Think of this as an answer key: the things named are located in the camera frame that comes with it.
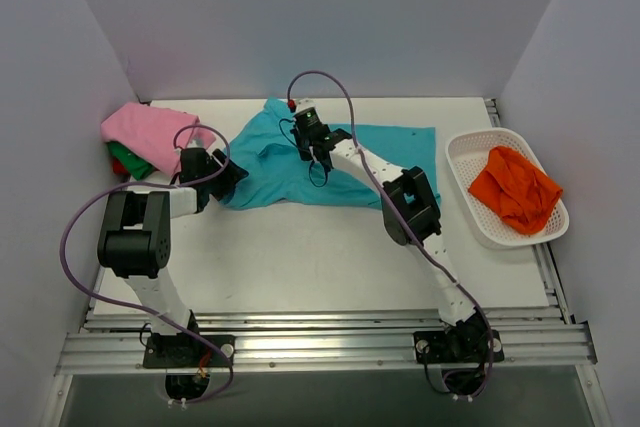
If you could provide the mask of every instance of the white wall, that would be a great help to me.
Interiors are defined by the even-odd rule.
[[[136,92],[160,99],[283,95],[309,68],[356,96],[495,96],[549,0],[87,2]]]
[[[0,0],[0,425],[37,424],[68,330],[86,300],[64,278],[58,239],[113,181],[100,121],[133,93],[84,0]],[[99,209],[73,239],[96,273]]]
[[[553,246],[616,425],[640,418],[640,0],[553,0],[501,97],[566,189]]]

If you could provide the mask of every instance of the white plastic basket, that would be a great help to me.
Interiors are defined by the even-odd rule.
[[[449,167],[460,187],[465,217],[478,241],[492,249],[510,249],[557,239],[569,227],[569,213],[558,201],[545,228],[535,235],[522,235],[502,222],[487,206],[469,193],[471,183],[487,165],[489,151],[503,145],[520,152],[544,172],[529,144],[509,129],[495,128],[461,134],[447,142]]]

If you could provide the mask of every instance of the white table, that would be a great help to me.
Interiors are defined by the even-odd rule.
[[[344,99],[317,101],[324,122],[348,122]],[[229,139],[264,100],[159,101],[198,115]],[[356,122],[436,127],[438,190],[449,255],[460,281],[488,308],[546,307],[531,248],[490,250],[473,237],[444,155],[452,135],[491,127],[480,98],[354,99]],[[154,174],[154,181],[167,181]],[[415,259],[386,234],[381,213],[366,208],[278,203],[231,211],[212,202],[175,219],[168,265],[183,301],[196,314],[345,312],[435,309],[429,280]],[[102,295],[136,302],[106,269]],[[97,302],[94,317],[136,314]]]

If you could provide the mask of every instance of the orange cloth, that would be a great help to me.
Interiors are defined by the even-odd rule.
[[[469,192],[521,234],[540,232],[562,188],[509,147],[494,147]]]

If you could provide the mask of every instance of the metal frame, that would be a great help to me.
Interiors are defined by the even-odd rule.
[[[500,126],[495,100],[485,105],[492,125]],[[533,251],[549,307],[487,310],[506,358],[495,367],[575,366],[594,425],[610,426],[588,325],[573,323],[550,246],[536,245]],[[101,279],[100,273],[96,288]],[[158,373],[141,367],[138,331],[144,315],[95,316],[92,308],[93,303],[82,333],[65,342],[42,425],[58,425],[74,375]],[[237,337],[238,372],[422,369],[415,362],[412,334],[441,328],[436,310],[196,315],[203,332]],[[225,369],[212,372],[226,375]]]

